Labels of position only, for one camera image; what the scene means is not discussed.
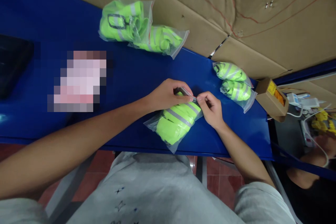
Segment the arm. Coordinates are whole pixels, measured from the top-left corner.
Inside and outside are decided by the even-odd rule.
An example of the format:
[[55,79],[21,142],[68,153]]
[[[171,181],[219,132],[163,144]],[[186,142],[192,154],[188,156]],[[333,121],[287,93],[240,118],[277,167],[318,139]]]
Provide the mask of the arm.
[[221,101],[210,92],[200,94],[197,101],[205,120],[219,134],[245,183],[260,181],[275,187],[259,157],[223,121]]
[[146,97],[56,131],[0,163],[0,199],[25,195],[65,176],[140,117],[191,97],[175,96],[184,82],[167,79]]

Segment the neon green safety vest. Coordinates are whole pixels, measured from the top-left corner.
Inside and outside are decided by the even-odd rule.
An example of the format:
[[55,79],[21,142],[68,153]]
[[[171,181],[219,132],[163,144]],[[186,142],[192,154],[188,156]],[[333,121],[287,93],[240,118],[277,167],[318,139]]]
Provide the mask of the neon green safety vest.
[[216,62],[213,66],[213,69],[220,79],[228,79],[231,81],[244,81],[247,78],[244,71],[232,63]]
[[149,20],[144,18],[144,4],[135,1],[124,4],[114,0],[103,8],[100,20],[100,33],[107,39],[117,41],[141,42],[146,33]]
[[248,100],[251,97],[251,88],[244,82],[225,80],[220,91],[237,102]]
[[177,35],[170,27],[152,26],[149,43],[134,43],[134,45],[146,51],[169,54],[171,47],[178,48],[182,41],[183,38]]
[[163,115],[156,126],[156,133],[163,141],[173,145],[188,133],[200,111],[201,108],[193,102],[163,110]]

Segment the blue table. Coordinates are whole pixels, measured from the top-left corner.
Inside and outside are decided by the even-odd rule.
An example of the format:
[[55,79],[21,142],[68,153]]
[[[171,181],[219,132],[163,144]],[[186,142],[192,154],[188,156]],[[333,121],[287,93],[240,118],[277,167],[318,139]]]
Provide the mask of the blue table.
[[[0,141],[28,144],[62,128],[68,113],[48,113],[47,95],[53,94],[60,68],[66,66],[68,50],[106,50],[113,68],[107,71],[106,93],[100,110],[77,113],[76,120],[117,108],[137,100],[173,78],[189,84],[194,94],[209,90],[222,100],[223,118],[262,159],[273,159],[266,112],[255,101],[242,108],[219,92],[221,81],[212,61],[182,49],[173,61],[169,56],[127,47],[125,43],[104,42],[97,34],[101,9],[81,0],[0,0],[0,33],[33,41],[34,60],[22,75],[9,100],[0,102]],[[170,153],[165,144],[143,122],[149,114],[105,144],[102,149]],[[228,156],[217,133],[199,119],[183,139],[177,154]]]

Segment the black buckle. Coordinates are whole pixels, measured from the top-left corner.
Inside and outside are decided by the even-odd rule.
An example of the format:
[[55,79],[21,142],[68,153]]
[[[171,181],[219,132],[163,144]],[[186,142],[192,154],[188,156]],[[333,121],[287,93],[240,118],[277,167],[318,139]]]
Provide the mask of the black buckle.
[[[114,26],[110,24],[110,20],[109,17],[117,17],[117,18],[122,18],[124,20],[124,26]],[[126,22],[125,16],[120,15],[120,14],[108,14],[107,15],[107,21],[109,23],[109,25],[114,28],[114,29],[118,29],[118,30],[125,30],[126,29],[126,25],[129,25],[129,23]]]

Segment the clear plastic bag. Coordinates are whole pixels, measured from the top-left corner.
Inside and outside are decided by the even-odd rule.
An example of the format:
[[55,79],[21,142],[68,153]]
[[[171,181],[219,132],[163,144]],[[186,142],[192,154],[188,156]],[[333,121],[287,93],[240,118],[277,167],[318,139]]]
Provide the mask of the clear plastic bag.
[[[184,88],[178,88],[176,95],[191,96]],[[159,114],[144,122],[144,125],[161,137],[161,140],[166,143],[168,149],[173,154],[195,121],[203,116],[196,98],[193,98],[192,102],[175,105],[167,110],[162,110]]]
[[250,78],[243,69],[229,62],[214,62],[212,67],[217,74],[217,77],[222,80],[245,82],[253,88]]
[[252,107],[257,96],[257,92],[253,91],[245,82],[231,80],[224,80],[220,91],[241,106],[244,114]]
[[148,43],[154,1],[113,0],[103,8],[99,36],[105,41]]
[[130,43],[130,47],[169,55],[175,59],[187,40],[189,31],[178,31],[172,27],[152,26],[147,43]]

